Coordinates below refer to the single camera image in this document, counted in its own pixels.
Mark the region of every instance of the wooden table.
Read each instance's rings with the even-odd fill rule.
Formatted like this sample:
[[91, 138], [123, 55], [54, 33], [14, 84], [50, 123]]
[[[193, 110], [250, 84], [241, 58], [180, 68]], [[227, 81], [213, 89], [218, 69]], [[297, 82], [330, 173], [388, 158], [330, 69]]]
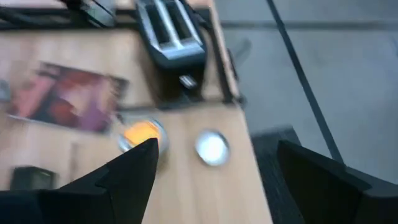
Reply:
[[[54, 0], [0, 0], [3, 6], [53, 6]], [[212, 0], [190, 0], [194, 6], [210, 6]], [[119, 7], [133, 3], [118, 0]], [[215, 22], [229, 85], [238, 88], [231, 72], [223, 36]], [[40, 62], [50, 62], [129, 80], [123, 103], [154, 104], [138, 59], [140, 38], [128, 30], [107, 32], [24, 32], [0, 34], [0, 78], [12, 90], [20, 88]], [[220, 96], [214, 55], [206, 66], [205, 98]], [[61, 187], [119, 156], [114, 124], [110, 135], [82, 133], [47, 124], [16, 120], [0, 114], [0, 189], [9, 187], [15, 166], [37, 166], [58, 174]], [[198, 106], [177, 111], [129, 113], [127, 120], [150, 116], [159, 120], [169, 137], [167, 160], [159, 170], [143, 223], [272, 223], [266, 197], [244, 119], [238, 106]], [[195, 154], [194, 143], [204, 129], [216, 129], [228, 140], [231, 157], [221, 167], [204, 165]]]

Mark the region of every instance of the book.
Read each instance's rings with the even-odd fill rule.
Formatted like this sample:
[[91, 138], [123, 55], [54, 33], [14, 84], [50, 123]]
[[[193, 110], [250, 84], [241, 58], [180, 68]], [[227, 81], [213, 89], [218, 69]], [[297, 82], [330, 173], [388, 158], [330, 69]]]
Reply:
[[17, 90], [8, 110], [20, 119], [105, 133], [128, 81], [51, 63], [41, 63]]

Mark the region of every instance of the round metal lid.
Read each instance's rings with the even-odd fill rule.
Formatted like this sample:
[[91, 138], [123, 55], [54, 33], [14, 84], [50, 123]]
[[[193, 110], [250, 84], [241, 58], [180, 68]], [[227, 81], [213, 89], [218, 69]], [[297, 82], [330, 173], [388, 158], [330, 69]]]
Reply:
[[196, 150], [203, 161], [210, 166], [223, 165], [229, 158], [229, 146], [217, 131], [202, 132], [196, 142]]
[[[157, 127], [157, 131], [159, 132], [160, 135], [160, 140], [159, 140], [159, 154], [163, 153], [169, 146], [169, 140], [167, 139], [166, 131], [163, 128], [163, 126], [156, 120], [154, 119], [147, 119], [147, 120], [140, 120], [136, 121], [135, 124], [138, 123], [146, 123], [150, 122], [154, 124]], [[122, 152], [127, 152], [131, 148], [135, 147], [136, 145], [131, 144], [124, 136], [123, 134], [119, 135], [119, 148], [122, 150]]]

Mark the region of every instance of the gray floor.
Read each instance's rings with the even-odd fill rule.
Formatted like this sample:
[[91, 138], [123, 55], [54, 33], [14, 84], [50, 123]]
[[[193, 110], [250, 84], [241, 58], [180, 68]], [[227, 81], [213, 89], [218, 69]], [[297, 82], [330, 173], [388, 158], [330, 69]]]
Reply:
[[[396, 0], [274, 0], [285, 22], [398, 22]], [[266, 0], [216, 0], [222, 21], [273, 22]], [[343, 160], [398, 184], [398, 31], [288, 30]], [[293, 126], [303, 146], [330, 157], [279, 32], [225, 29], [239, 56], [251, 134]]]

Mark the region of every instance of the orange object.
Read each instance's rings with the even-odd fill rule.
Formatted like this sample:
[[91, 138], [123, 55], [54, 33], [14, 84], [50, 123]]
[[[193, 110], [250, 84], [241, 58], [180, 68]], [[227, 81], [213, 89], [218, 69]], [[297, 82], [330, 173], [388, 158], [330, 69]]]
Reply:
[[151, 121], [140, 121], [133, 124], [129, 129], [124, 131], [124, 137], [134, 147], [143, 143], [145, 140], [150, 138], [157, 138], [160, 142], [160, 130]]

